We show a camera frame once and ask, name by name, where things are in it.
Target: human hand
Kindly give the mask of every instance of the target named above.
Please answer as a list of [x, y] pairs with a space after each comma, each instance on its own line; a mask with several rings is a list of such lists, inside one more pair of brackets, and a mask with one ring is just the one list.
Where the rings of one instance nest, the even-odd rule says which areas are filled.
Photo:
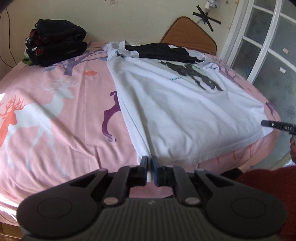
[[292, 161], [296, 163], [296, 145], [295, 145], [295, 141], [293, 139], [293, 137], [290, 139], [290, 143], [291, 143], [291, 157], [292, 157]]

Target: pink bedsheet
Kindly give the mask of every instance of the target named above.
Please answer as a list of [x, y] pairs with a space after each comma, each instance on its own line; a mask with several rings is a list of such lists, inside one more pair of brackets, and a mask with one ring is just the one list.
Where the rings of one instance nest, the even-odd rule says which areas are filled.
[[[27, 196], [98, 168], [117, 171], [137, 164], [102, 43], [76, 58], [42, 68], [19, 63], [0, 81], [0, 210], [14, 214]], [[265, 104], [270, 120], [280, 118], [250, 83], [213, 58], [231, 81]], [[264, 159], [278, 136], [273, 131], [249, 147], [205, 161], [198, 168], [222, 173], [247, 170]], [[187, 171], [190, 167], [184, 163]], [[132, 188], [133, 197], [166, 197], [169, 188]]]

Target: beige wall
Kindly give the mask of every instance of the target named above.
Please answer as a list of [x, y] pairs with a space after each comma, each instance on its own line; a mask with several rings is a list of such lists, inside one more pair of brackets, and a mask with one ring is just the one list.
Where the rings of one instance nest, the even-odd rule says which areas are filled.
[[[111, 6], [110, 0], [15, 0], [8, 11], [11, 18], [11, 51], [17, 62], [25, 49], [25, 38], [40, 19], [65, 19], [87, 31], [86, 41], [128, 40], [140, 44], [159, 42], [169, 26], [180, 16], [194, 21], [198, 17], [196, 5], [203, 9], [206, 0], [119, 0]], [[219, 54], [225, 43], [236, 9], [236, 0], [218, 0], [220, 9], [209, 15], [222, 22], [212, 22], [211, 33], [203, 22], [200, 26], [216, 41]], [[8, 19], [4, 11], [0, 24], [0, 53], [7, 63], [14, 62], [8, 51]], [[0, 78], [10, 68], [0, 63]]]

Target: wall socket plate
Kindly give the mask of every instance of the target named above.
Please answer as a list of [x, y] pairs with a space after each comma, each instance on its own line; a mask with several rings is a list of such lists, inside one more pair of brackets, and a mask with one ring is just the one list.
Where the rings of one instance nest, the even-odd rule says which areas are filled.
[[114, 1], [114, 0], [110, 1], [110, 5], [117, 5], [117, 4], [118, 4], [118, 1]]

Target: red cloth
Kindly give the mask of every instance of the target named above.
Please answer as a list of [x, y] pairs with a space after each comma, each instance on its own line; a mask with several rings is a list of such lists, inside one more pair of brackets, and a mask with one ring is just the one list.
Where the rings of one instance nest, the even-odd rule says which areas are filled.
[[296, 167], [276, 171], [252, 170], [241, 175], [237, 181], [271, 193], [285, 204], [288, 218], [280, 237], [284, 241], [296, 241]]

